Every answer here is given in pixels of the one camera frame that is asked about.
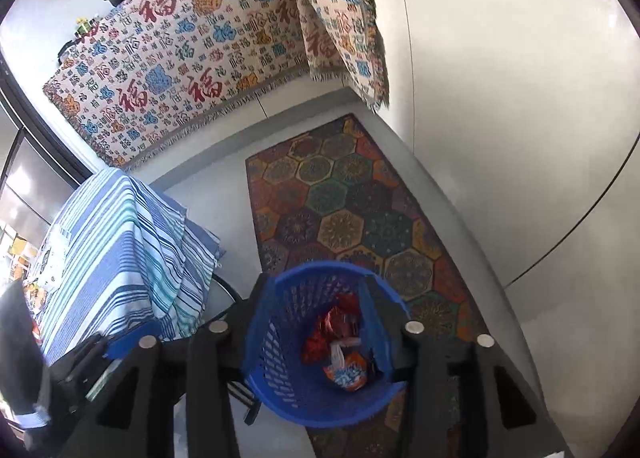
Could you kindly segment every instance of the gray floor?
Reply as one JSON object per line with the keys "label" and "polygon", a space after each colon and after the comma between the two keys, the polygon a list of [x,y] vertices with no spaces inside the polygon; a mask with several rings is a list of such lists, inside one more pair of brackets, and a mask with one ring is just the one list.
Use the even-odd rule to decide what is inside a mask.
{"label": "gray floor", "polygon": [[[458,267],[491,335],[507,352],[534,390],[542,396],[529,349],[504,292],[486,258],[453,206],[401,139],[353,93],[339,91],[260,122],[214,146],[197,160],[172,171],[154,184],[187,207],[188,217],[215,232],[227,253],[219,274],[248,297],[260,274],[244,161],[292,136],[352,112],[358,117],[417,199]],[[207,314],[228,304],[213,291]],[[314,456],[303,427],[276,417],[263,407],[251,427],[242,424],[243,410],[234,407],[243,458]]]}

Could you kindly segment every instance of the silver screw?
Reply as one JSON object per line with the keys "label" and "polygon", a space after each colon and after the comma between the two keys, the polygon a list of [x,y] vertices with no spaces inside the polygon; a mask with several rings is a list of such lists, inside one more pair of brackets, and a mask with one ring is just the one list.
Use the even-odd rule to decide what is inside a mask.
{"label": "silver screw", "polygon": [[424,324],[420,321],[409,321],[404,325],[404,329],[413,335],[424,332]]}
{"label": "silver screw", "polygon": [[476,342],[482,346],[482,348],[491,348],[495,344],[495,339],[491,335],[487,335],[487,333],[482,333],[478,335]]}
{"label": "silver screw", "polygon": [[153,335],[145,335],[138,341],[138,346],[144,350],[153,348],[156,345],[156,338]]}
{"label": "silver screw", "polygon": [[209,325],[209,331],[212,333],[224,333],[229,329],[229,325],[225,321],[213,321]]}

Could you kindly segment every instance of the blue plastic basket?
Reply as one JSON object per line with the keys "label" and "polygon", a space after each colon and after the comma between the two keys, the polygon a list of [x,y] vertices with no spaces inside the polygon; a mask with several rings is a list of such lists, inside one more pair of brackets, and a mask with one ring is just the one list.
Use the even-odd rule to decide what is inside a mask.
{"label": "blue plastic basket", "polygon": [[[404,383],[381,376],[348,392],[327,379],[322,364],[302,363],[303,345],[318,316],[337,304],[337,294],[357,294],[362,278],[368,275],[375,277],[390,300],[402,305],[408,317],[402,299],[385,281],[353,264],[306,263],[266,283],[249,328],[243,367],[254,393],[276,414],[307,427],[357,424],[384,408],[404,388]],[[363,320],[363,340],[366,333]]]}

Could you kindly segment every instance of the striped cloth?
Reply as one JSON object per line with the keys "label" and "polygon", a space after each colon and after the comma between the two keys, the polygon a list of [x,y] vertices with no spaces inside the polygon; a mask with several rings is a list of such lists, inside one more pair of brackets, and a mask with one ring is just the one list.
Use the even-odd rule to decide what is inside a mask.
{"label": "striped cloth", "polygon": [[108,168],[76,190],[53,224],[69,245],[62,284],[37,316],[49,364],[95,332],[152,320],[164,340],[195,331],[223,251],[178,203]]}

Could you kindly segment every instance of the hexagon tile pattern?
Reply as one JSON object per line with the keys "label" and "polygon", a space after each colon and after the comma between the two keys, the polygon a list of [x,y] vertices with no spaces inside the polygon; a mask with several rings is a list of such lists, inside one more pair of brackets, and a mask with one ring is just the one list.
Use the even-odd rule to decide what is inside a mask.
{"label": "hexagon tile pattern", "polygon": [[[355,116],[252,156],[246,171],[265,272],[276,276],[308,261],[345,261],[383,276],[431,335],[471,341],[486,332],[431,223]],[[335,458],[392,456],[403,404],[399,398],[362,424],[310,435],[323,448],[322,439],[342,441]],[[373,435],[380,451],[365,450]]]}

